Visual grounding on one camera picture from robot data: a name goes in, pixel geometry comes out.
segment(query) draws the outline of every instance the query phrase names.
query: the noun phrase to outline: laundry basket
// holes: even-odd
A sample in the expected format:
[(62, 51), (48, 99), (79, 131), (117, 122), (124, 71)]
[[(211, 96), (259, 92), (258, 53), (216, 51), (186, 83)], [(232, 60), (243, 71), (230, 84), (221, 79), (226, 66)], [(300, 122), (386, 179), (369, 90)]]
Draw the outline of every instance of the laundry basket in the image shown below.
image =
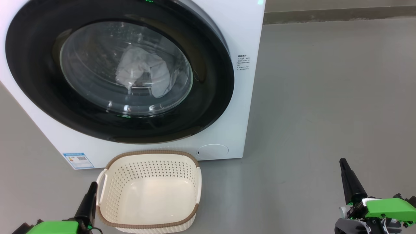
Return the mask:
[(201, 197), (201, 170), (190, 154), (141, 151), (113, 158), (104, 178), (97, 215), (104, 224), (129, 233), (181, 232), (193, 223)]

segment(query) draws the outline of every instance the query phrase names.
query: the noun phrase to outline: gray floor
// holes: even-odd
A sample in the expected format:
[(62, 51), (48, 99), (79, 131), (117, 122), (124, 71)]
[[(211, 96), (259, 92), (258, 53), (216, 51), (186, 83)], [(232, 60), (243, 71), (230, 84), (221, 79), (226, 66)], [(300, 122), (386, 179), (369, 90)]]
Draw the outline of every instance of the gray floor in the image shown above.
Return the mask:
[[(341, 157), (369, 195), (416, 195), (415, 44), (416, 19), (264, 26), (245, 155), (201, 163), (185, 233), (333, 233)], [(71, 217), (100, 170), (72, 170), (4, 87), (0, 110), (2, 232)]]

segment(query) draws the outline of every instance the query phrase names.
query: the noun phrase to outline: wire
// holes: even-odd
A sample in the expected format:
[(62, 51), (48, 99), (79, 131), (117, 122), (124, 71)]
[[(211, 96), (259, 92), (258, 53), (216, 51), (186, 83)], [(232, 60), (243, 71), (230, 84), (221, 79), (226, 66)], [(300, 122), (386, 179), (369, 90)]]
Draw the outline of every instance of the wire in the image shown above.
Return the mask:
[(101, 229), (99, 229), (98, 227), (92, 227), (91, 230), (92, 229), (98, 230), (101, 234), (103, 234), (103, 231)]

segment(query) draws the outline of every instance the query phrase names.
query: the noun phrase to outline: front-loading washing machine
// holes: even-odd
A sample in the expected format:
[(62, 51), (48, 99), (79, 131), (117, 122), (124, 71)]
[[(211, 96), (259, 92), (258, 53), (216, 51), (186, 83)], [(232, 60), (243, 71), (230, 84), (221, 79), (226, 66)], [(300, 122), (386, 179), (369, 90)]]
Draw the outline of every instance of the front-loading washing machine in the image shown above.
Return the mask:
[(264, 4), (1, 1), (0, 80), (74, 169), (150, 149), (240, 158)]

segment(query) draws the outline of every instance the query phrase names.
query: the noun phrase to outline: white handle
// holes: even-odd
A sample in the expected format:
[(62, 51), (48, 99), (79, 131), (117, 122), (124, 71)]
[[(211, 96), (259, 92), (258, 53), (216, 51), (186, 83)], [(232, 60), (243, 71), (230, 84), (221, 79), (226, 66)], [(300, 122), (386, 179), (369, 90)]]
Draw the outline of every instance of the white handle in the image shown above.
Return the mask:
[[(102, 200), (103, 200), (103, 195), (104, 195), (104, 190), (105, 190), (105, 184), (107, 182), (107, 174), (106, 174), (107, 171), (108, 171), (107, 169), (104, 169), (100, 173), (100, 175), (98, 176), (98, 178), (97, 178), (97, 184), (98, 184), (98, 187), (97, 187), (97, 197), (100, 197), (100, 199), (97, 199), (97, 206), (99, 206), (101, 204)], [(101, 191), (101, 196), (99, 196), (98, 194), (100, 192), (101, 181), (102, 181), (104, 175), (105, 175), (104, 186), (103, 186), (103, 189)]]
[(201, 190), (202, 190), (202, 173), (201, 168), (196, 168), (196, 173), (198, 175), (198, 195), (196, 196), (196, 203), (199, 204), (199, 201), (201, 200)]

